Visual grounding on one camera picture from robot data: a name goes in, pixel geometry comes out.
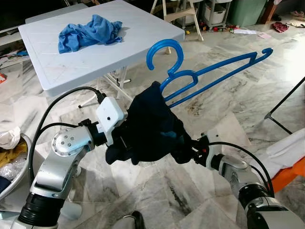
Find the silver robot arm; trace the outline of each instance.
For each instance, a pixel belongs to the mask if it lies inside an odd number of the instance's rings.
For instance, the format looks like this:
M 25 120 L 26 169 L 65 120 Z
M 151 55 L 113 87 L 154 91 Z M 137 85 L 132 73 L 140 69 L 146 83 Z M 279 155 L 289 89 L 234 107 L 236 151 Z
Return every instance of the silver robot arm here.
M 56 229 L 60 210 L 67 198 L 80 160 L 101 144 L 112 145 L 112 131 L 127 116 L 116 100 L 106 97 L 96 110 L 99 123 L 89 119 L 77 128 L 58 132 L 52 150 L 42 163 L 21 213 L 11 229 Z
M 230 183 L 232 193 L 245 210 L 248 229 L 305 229 L 305 223 L 295 213 L 270 196 L 246 162 L 221 154 L 219 145 L 208 146 L 217 141 L 220 139 L 216 131 L 208 131 L 198 141 L 201 144 L 197 144 L 194 160 L 210 170 L 218 170 Z

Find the tile floor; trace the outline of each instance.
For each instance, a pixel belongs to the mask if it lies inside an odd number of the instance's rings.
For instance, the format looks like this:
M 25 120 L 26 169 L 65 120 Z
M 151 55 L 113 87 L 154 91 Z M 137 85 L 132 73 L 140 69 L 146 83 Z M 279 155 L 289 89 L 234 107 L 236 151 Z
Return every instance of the tile floor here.
M 264 31 L 270 39 L 257 35 L 228 32 L 204 33 L 204 42 L 195 34 L 186 35 L 182 42 L 184 62 L 181 69 L 198 71 L 206 66 L 240 54 L 258 52 L 271 47 L 273 54 L 241 73 L 173 108 L 183 120 L 191 137 L 217 128 L 221 138 L 244 146 L 253 153 L 264 153 L 274 142 L 287 133 L 264 116 L 304 77 L 305 30 L 290 27 L 277 33 L 270 25 L 247 27 Z M 135 96 L 153 81 L 162 81 L 166 71 L 175 62 L 175 53 L 159 52 L 154 59 L 155 70 L 149 71 L 145 62 L 129 68 L 132 79 L 125 88 Z M 241 66 L 233 63 L 200 77 L 197 88 Z M 0 85 L 0 131 L 19 125 L 22 132 L 33 138 L 35 128 L 48 104 L 54 99 L 42 90 L 30 61 L 3 70 L 9 78 Z M 108 96 L 115 91 L 103 80 L 98 81 Z M 168 94 L 189 82 L 174 81 L 164 92 Z M 304 85 L 301 86 L 275 113 L 292 132 L 305 127 Z M 79 109 L 81 101 L 90 98 L 90 92 L 76 93 L 60 102 L 51 112 L 47 123 L 79 121 L 94 117 L 97 104 Z M 50 139 L 58 131 L 54 128 L 43 134 L 37 151 L 46 156 Z M 120 217 L 134 210 L 142 212 L 147 229 L 222 229 L 245 228 L 244 212 L 232 195 L 229 185 L 215 171 L 194 162 L 178 165 L 170 157 L 154 163 L 133 166 L 130 161 L 105 162 L 105 147 L 88 153 L 82 160 L 82 173 L 73 183 L 69 200 L 80 203 L 83 214 L 70 221 L 60 217 L 61 229 L 108 229 Z M 235 154 L 248 160 L 244 154 L 224 147 L 224 153 Z M 298 177 L 276 194 L 284 204 L 305 220 L 305 180 Z M 3 225 L 9 228 L 9 222 Z

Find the black cable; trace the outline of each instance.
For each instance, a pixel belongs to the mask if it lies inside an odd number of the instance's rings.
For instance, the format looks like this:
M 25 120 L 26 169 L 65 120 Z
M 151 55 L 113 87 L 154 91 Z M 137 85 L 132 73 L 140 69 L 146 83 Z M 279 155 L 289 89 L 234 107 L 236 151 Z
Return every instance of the black cable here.
M 50 105 L 49 107 L 47 108 L 47 110 L 44 112 L 39 124 L 38 124 L 38 127 L 36 129 L 36 133 L 34 135 L 34 138 L 33 138 L 33 142 L 32 142 L 32 145 L 30 147 L 30 151 L 29 151 L 29 164 L 28 164 L 28 173 L 29 173 L 29 182 L 30 182 L 30 186 L 32 185 L 33 183 L 33 180 L 34 180 L 34 171 L 33 171 L 33 157 L 34 157 L 34 150 L 35 150 L 35 146 L 36 146 L 36 143 L 37 143 L 37 140 L 41 134 L 41 128 L 42 128 L 42 125 L 48 115 L 48 113 L 50 112 L 50 110 L 52 109 L 52 107 L 54 107 L 54 105 L 59 101 L 61 100 L 62 98 L 70 95 L 71 93 L 73 92 L 76 92 L 76 91 L 80 91 L 80 90 L 91 90 L 93 92 L 95 92 L 95 94 L 97 95 L 97 97 L 99 98 L 102 94 L 99 90 L 96 90 L 95 88 L 93 87 L 77 87 L 77 88 L 74 88 L 64 94 L 62 94 L 61 96 L 59 96 L 58 98 L 56 98 Z
M 72 128 L 76 128 L 78 127 L 78 125 L 72 125 L 72 124 L 69 124 L 69 123 L 51 123 L 51 124 L 48 124 L 46 126 L 44 126 L 41 130 L 40 130 L 40 133 L 39 133 L 39 136 L 48 128 L 52 127 L 52 126 L 56 126 L 56 125 L 62 125 L 62 126 L 67 126 L 67 127 L 72 127 Z
M 256 167 L 254 167 L 254 166 L 251 166 L 251 168 L 254 169 L 254 170 L 258 173 L 258 175 L 261 177 L 261 179 L 262 179 L 262 181 L 263 181 L 263 183 L 264 183 L 264 185 L 265 185 L 267 191 L 268 191 L 269 194 L 270 194 L 271 192 L 270 192 L 269 186 L 268 186 L 268 184 L 267 184 L 267 182 L 266 182 L 265 177 L 264 177 L 263 174 L 261 173 L 261 171 L 259 171 L 259 170 L 258 170 Z
M 271 197 L 275 197 L 275 192 L 274 192 L 274 189 L 273 189 L 273 185 L 272 185 L 272 181 L 271 181 L 271 178 L 269 176 L 269 173 L 267 171 L 267 169 L 265 168 L 265 166 L 263 165 L 263 163 L 252 153 L 250 153 L 248 150 L 238 146 L 238 145 L 235 145 L 235 144 L 232 144 L 232 143 L 229 143 L 229 142 L 210 142 L 209 143 L 210 146 L 212 145 L 227 145 L 227 146 L 232 146 L 232 147 L 235 147 L 237 149 L 240 149 L 242 151 L 244 151 L 246 154 L 250 155 L 259 165 L 260 167 L 262 168 L 262 170 L 264 171 L 265 175 L 266 175 L 266 178 L 267 178 L 267 181 L 268 181 L 268 184 L 269 184 L 269 188 L 270 188 L 270 195 Z

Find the blue plastic hanger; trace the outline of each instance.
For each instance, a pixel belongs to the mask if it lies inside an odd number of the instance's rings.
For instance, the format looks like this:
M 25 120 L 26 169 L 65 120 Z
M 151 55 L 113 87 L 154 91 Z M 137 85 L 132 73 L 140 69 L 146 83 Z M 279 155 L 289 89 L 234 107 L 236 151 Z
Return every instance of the blue plastic hanger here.
M 183 103 L 184 101 L 194 97 L 195 95 L 198 95 L 200 94 L 201 92 L 204 92 L 205 90 L 209 89 L 210 87 L 213 87 L 214 85 L 220 83 L 221 81 L 225 80 L 226 78 L 229 78 L 230 76 L 266 59 L 268 56 L 270 56 L 273 52 L 273 49 L 271 48 L 267 48 L 267 49 L 264 49 L 262 50 L 262 53 L 264 54 L 263 56 L 259 57 L 256 59 L 257 57 L 257 52 L 251 52 L 251 53 L 247 53 L 247 54 L 243 54 L 243 55 L 240 55 L 240 56 L 236 56 L 236 57 L 233 57 L 231 59 L 228 59 L 228 60 L 225 60 L 225 61 L 221 61 L 219 63 L 216 63 L 216 64 L 213 64 L 209 67 L 206 67 L 206 68 L 203 68 L 197 72 L 193 71 L 193 70 L 182 70 L 182 71 L 179 71 L 179 72 L 176 72 L 182 62 L 183 62 L 183 50 L 182 50 L 182 47 L 181 45 L 175 41 L 175 40 L 172 40 L 172 39 L 165 39 L 165 40 L 162 40 L 162 41 L 159 41 L 157 42 L 156 44 L 154 44 L 148 51 L 147 55 L 146 55 L 146 64 L 147 64 L 147 67 L 150 69 L 150 70 L 153 70 L 154 69 L 154 65 L 153 65 L 153 56 L 155 55 L 155 53 L 161 49 L 161 48 L 164 48 L 164 47 L 172 47 L 176 50 L 177 52 L 177 56 L 178 56 L 178 59 L 177 59 L 177 62 L 175 63 L 175 65 L 169 69 L 167 71 L 168 73 L 168 78 L 166 78 L 161 86 L 160 86 L 160 90 L 161 92 L 163 92 L 164 88 L 173 80 L 179 78 L 179 77 L 182 77 L 182 76 L 191 76 L 192 79 L 193 79 L 193 82 L 189 83 L 188 85 L 186 85 L 185 87 L 179 89 L 178 91 L 170 94 L 169 96 L 165 97 L 165 101 L 169 101 L 170 99 L 173 99 L 174 97 L 178 96 L 179 94 L 181 94 L 182 92 L 185 92 L 186 90 L 190 89 L 191 87 L 194 87 L 197 83 L 198 83 L 198 77 L 202 74 L 205 74 L 207 72 L 210 72 L 216 68 L 220 68 L 222 66 L 225 66 L 227 64 L 231 64 L 231 63 L 234 63 L 234 62 L 237 62 L 237 61 L 241 61 L 241 60 L 244 60 L 244 59 L 248 59 L 250 58 L 249 60 L 249 63 L 243 65 L 242 67 L 239 67 L 233 71 L 231 71 L 230 73 L 224 75 L 223 77 L 220 77 L 219 79 L 215 80 L 214 82 L 204 86 L 203 88 L 199 89 L 198 91 L 194 92 L 194 93 L 191 93 L 190 95 L 178 100 L 177 102 L 169 105 L 170 108 L 180 104 L 180 103 Z

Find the white plastic table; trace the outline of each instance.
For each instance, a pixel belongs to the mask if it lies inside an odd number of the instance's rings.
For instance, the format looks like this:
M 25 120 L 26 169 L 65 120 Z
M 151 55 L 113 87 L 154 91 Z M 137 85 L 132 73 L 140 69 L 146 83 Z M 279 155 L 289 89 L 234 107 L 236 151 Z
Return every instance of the white plastic table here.
M 58 35 L 69 23 L 86 24 L 98 14 L 122 21 L 121 43 L 92 45 L 77 52 L 59 54 Z M 56 96 L 100 76 L 127 98 L 123 90 L 127 66 L 144 59 L 149 48 L 162 39 L 182 41 L 184 31 L 125 1 L 115 0 L 21 25 L 19 31 L 42 88 Z

